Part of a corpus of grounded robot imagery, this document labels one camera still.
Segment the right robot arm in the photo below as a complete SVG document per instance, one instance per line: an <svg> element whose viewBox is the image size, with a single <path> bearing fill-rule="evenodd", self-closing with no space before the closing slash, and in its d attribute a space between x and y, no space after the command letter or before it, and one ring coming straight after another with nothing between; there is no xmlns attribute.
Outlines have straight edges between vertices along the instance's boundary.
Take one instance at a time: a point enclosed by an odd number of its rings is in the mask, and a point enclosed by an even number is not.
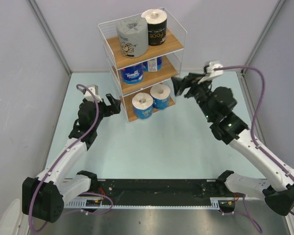
<svg viewBox="0 0 294 235"><path fill-rule="evenodd" d="M175 96L194 98L214 137L248 159L265 177L256 179L226 170L217 178L216 190L221 196L241 193L264 200L275 213L286 216L294 208L294 169L278 159L257 138L248 125L232 111L237 104L232 90L211 88L210 81L200 82L202 74L189 73L184 78L172 77Z"/></svg>

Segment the blue Tempo paper roll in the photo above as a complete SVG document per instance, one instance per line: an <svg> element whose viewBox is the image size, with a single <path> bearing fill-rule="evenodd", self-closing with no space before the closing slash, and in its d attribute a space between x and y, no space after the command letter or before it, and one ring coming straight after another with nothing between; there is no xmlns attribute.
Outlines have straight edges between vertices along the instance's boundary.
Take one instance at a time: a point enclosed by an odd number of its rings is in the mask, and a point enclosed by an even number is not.
<svg viewBox="0 0 294 235"><path fill-rule="evenodd" d="M142 63L123 68L120 72L123 82L129 85L140 83L144 77Z"/></svg>

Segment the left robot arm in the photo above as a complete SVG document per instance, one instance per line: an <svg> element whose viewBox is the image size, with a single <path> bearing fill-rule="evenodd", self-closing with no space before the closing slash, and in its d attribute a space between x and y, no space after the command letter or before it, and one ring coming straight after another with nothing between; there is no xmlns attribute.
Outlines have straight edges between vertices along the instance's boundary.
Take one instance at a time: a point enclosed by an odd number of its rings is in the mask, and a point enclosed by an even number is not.
<svg viewBox="0 0 294 235"><path fill-rule="evenodd" d="M97 175L86 170L64 182L75 163L86 154L94 143L100 122L119 114L121 101L107 94L110 105L97 96L86 96L79 105L78 118L73 123L67 142L49 167L35 178L27 177L22 185L22 212L35 218L54 223L64 206L82 193L92 196L97 193Z"/></svg>

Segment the blue white paper roll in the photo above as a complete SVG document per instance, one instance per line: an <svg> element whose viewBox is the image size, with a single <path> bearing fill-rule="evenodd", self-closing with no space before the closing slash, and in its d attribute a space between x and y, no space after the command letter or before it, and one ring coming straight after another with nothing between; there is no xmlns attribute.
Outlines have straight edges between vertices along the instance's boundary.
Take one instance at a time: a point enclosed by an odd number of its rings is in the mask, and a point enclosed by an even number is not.
<svg viewBox="0 0 294 235"><path fill-rule="evenodd" d="M146 72L157 72L162 67L162 61L163 61L162 56L144 61L143 70Z"/></svg>

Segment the light blue paper roll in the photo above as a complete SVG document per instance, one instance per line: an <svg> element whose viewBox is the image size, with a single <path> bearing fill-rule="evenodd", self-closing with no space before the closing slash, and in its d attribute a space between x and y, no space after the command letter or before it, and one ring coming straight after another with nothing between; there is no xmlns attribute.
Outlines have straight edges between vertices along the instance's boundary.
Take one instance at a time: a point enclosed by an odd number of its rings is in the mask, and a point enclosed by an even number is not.
<svg viewBox="0 0 294 235"><path fill-rule="evenodd" d="M139 119L149 118L153 114L153 98L147 93L137 93L132 98L134 115Z"/></svg>

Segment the grey paper roll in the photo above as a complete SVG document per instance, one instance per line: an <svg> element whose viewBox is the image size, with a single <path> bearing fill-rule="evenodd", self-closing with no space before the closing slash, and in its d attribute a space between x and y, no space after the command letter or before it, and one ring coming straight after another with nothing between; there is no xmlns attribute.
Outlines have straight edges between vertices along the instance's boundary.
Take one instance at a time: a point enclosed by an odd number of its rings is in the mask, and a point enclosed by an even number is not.
<svg viewBox="0 0 294 235"><path fill-rule="evenodd" d="M116 25L121 51L125 57L137 58L148 50L147 21L133 16L119 21Z"/></svg>

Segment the blue starry paper roll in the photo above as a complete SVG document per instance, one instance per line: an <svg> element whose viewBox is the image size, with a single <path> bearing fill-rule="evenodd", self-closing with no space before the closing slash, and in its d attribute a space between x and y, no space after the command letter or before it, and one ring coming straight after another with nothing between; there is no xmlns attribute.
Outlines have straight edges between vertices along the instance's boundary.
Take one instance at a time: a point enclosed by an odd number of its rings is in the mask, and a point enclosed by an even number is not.
<svg viewBox="0 0 294 235"><path fill-rule="evenodd" d="M151 87L150 95L153 98L153 106L158 110L164 110L169 106L170 87L164 84L156 84Z"/></svg>

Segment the black paper roll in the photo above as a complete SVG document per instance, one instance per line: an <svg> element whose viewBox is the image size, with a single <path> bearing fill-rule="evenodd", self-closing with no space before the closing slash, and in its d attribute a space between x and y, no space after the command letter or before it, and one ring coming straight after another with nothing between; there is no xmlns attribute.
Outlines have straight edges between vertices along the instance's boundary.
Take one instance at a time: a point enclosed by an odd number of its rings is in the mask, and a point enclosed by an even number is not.
<svg viewBox="0 0 294 235"><path fill-rule="evenodd" d="M149 9L141 14L146 19L148 27L148 43L150 46L159 46L166 40L167 14L161 9Z"/></svg>

